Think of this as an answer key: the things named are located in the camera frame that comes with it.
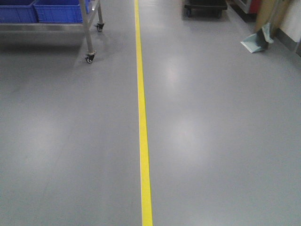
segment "wheel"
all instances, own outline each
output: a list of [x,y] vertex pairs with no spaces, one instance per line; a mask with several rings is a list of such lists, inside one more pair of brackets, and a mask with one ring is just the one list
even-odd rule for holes
[[103,31],[103,28],[101,26],[97,26],[97,31],[98,32],[102,32]]
[[190,8],[186,9],[186,16],[191,17],[191,9]]
[[216,15],[216,18],[220,19],[222,16],[222,10],[216,11],[215,15]]
[[89,57],[86,57],[86,62],[87,62],[88,64],[91,64],[91,63],[93,63],[93,60],[90,59]]
[[103,26],[104,26],[104,23],[100,23],[100,22],[98,22],[97,25],[95,25],[95,27],[97,28],[98,32],[102,32],[103,31]]

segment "metal shelf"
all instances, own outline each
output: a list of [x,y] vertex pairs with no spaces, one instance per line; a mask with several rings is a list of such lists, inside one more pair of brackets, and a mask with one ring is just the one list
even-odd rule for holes
[[0,31],[84,31],[86,35],[88,54],[86,61],[93,62],[96,51],[93,50],[92,40],[90,35],[90,27],[93,23],[96,13],[98,13],[99,21],[97,30],[102,31],[104,22],[101,10],[100,0],[92,1],[92,11],[87,14],[85,0],[79,0],[80,10],[83,17],[83,23],[80,24],[60,24],[60,23],[32,23],[32,24],[0,24]]

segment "blue plastic crate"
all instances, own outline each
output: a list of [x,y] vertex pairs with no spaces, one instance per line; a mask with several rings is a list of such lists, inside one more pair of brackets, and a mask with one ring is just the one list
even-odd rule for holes
[[34,0],[0,0],[0,23],[37,23]]
[[[86,10],[90,0],[86,0]],[[82,23],[79,0],[37,0],[34,4],[40,23]]]

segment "gray epoxy floor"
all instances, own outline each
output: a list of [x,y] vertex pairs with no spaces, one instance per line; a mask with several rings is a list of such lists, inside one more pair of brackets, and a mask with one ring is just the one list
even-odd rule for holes
[[[141,225],[133,1],[78,33],[0,33],[0,225]],[[229,8],[140,0],[155,226],[301,225],[301,60]]]
[[0,225],[141,225],[132,1],[105,32],[0,33]]
[[301,225],[301,58],[247,24],[140,0],[155,226]]

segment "dolly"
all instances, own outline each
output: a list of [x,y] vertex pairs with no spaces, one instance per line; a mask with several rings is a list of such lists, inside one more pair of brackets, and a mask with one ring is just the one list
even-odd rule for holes
[[186,0],[184,6],[186,16],[191,17],[192,9],[208,9],[211,10],[217,18],[221,18],[222,11],[228,8],[226,0]]

